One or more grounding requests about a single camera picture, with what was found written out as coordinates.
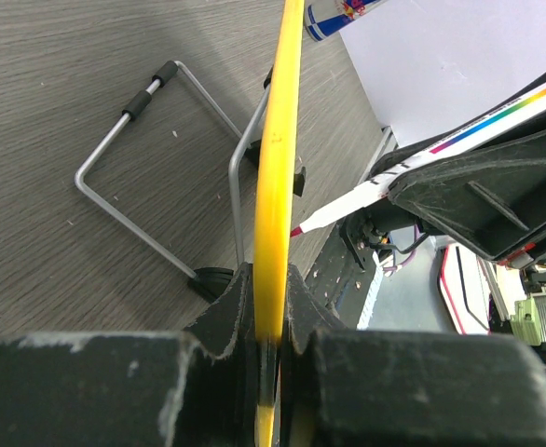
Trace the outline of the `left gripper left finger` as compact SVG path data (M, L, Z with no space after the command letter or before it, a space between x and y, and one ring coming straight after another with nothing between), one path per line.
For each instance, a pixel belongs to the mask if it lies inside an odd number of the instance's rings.
M251 446L252 268L177 332L0 341L0 446Z

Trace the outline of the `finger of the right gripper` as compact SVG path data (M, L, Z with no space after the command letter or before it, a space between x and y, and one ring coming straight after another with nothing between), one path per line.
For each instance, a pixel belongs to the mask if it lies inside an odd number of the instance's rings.
M501 105L504 105L506 102L512 101L514 98L516 98L519 95L527 93L529 90L538 87L539 85L546 82L546 72L543 73L541 76L539 76L534 81L530 82L527 86L524 88L521 88L518 92L514 93L510 98L507 100L499 103L498 105L492 107L490 109L490 112L493 112L497 108L499 108ZM382 157L380 157L376 163L372 166L369 174L368 179L371 179L378 173L385 171L387 169L392 168L394 165L404 161L406 158L412 156L413 154L416 154L417 152L420 152L421 150L426 149L428 146L433 145L434 143L438 142L439 140L442 140L443 138L451 135L452 133L463 129L465 126L469 125L474 121L474 118L463 125L458 126L455 129L451 129L447 132L444 132L442 134L436 135L434 137L428 138L426 140L422 140L420 142L416 142L413 144L410 144L405 147L401 147L399 149L396 149L390 153L384 154ZM490 142L486 142L483 145L480 146L480 149L491 146L491 145L497 145L500 143L505 142L511 142L520 138L524 138L530 135L533 135L535 133L538 133L540 131L543 131L546 129L546 112L536 116L529 121L525 122L521 126L509 130L505 132L504 134L498 136L497 138L493 139Z

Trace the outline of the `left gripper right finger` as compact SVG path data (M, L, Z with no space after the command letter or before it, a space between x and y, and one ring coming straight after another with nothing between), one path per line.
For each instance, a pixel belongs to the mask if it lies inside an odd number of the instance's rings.
M507 335L358 331L288 272L284 446L546 446L546 367Z

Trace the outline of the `yellow framed whiteboard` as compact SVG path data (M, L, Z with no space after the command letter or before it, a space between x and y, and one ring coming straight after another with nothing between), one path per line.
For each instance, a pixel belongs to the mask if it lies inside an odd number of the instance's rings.
M259 377L254 436L272 444L283 333L300 86L303 1L286 1L261 143L253 254L254 335Z

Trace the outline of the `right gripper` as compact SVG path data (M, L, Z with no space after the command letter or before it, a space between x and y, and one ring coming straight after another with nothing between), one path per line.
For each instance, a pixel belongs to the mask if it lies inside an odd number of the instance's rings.
M546 129L406 172L389 201L486 260L546 259Z

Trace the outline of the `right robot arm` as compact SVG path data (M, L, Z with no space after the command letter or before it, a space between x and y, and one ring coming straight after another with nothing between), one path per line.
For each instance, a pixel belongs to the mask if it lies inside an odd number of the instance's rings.
M404 174L348 216L359 235L414 225L487 261L526 267L546 256L546 111L466 154Z

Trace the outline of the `pink capped marker pen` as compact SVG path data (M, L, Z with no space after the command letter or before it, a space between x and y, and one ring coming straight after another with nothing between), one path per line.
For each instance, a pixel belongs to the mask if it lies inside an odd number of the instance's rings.
M546 82L359 184L348 193L315 211L293 229L290 236L296 237L314 229L323 228L354 211L366 208L384 198L388 194L391 183L406 172L422 168L440 159L469 152L545 112Z

